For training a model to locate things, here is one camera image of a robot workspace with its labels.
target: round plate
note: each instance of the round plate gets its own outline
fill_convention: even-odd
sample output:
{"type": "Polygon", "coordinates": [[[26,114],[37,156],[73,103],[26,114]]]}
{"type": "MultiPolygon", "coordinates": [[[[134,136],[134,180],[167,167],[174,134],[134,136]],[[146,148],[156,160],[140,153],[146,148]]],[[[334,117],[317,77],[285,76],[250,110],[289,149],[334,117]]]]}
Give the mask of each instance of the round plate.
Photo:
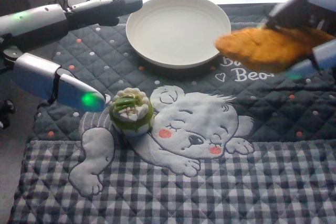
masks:
{"type": "Polygon", "coordinates": [[[133,49],[161,67],[196,67],[215,58],[216,39],[231,32],[225,12],[208,0],[150,0],[132,13],[126,34],[133,49]]]}

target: heart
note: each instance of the heart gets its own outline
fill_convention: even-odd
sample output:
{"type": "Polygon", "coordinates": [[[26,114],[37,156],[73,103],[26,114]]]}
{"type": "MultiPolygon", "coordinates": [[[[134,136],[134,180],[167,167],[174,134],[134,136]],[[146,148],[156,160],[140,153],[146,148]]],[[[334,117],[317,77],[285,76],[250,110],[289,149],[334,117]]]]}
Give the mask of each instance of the heart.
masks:
{"type": "Polygon", "coordinates": [[[216,79],[217,79],[218,81],[224,82],[224,81],[225,81],[226,74],[224,74],[224,73],[218,73],[218,74],[215,75],[215,77],[216,77],[216,79]]]}

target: green cupcake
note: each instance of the green cupcake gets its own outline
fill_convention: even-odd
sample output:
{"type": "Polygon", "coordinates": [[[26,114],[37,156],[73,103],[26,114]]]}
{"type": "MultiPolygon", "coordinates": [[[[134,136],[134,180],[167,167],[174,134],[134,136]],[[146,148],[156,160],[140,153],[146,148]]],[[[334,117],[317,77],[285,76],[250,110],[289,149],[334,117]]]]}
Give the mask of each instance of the green cupcake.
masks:
{"type": "Polygon", "coordinates": [[[110,107],[115,129],[124,136],[139,136],[152,129],[154,108],[139,89],[126,88],[117,93],[110,107]]]}

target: checkered fabric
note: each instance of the checkered fabric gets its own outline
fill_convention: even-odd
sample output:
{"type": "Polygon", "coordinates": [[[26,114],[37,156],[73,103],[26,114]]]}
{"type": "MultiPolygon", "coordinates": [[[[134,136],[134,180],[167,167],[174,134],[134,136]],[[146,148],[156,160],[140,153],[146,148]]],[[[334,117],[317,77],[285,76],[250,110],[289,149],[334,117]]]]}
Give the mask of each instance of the checkered fabric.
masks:
{"type": "MultiPolygon", "coordinates": [[[[232,28],[241,29],[256,26],[273,6],[223,9],[232,28]]],[[[330,72],[296,81],[250,74],[251,80],[238,62],[222,57],[191,76],[151,68],[127,42],[126,19],[117,27],[70,33],[54,61],[111,96],[127,87],[150,96],[163,85],[233,95],[238,115],[254,119],[248,140],[255,151],[201,160],[198,175],[188,178],[146,163],[118,141],[113,162],[99,175],[102,192],[83,198],[68,176],[85,158],[78,130],[84,112],[42,102],[10,223],[336,223],[336,88],[330,72]]]]}

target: red cheek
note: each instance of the red cheek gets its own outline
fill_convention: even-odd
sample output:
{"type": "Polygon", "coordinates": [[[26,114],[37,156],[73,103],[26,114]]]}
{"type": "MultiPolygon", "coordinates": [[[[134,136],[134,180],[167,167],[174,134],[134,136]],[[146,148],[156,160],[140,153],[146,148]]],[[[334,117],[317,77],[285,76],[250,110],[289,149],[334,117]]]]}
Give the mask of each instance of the red cheek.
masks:
{"type": "Polygon", "coordinates": [[[172,132],[168,129],[162,129],[159,131],[159,136],[162,138],[170,138],[172,136],[172,132]]]}
{"type": "Polygon", "coordinates": [[[215,154],[215,155],[220,154],[220,153],[222,153],[222,148],[220,148],[220,147],[212,147],[210,149],[210,153],[211,154],[215,154]]]}

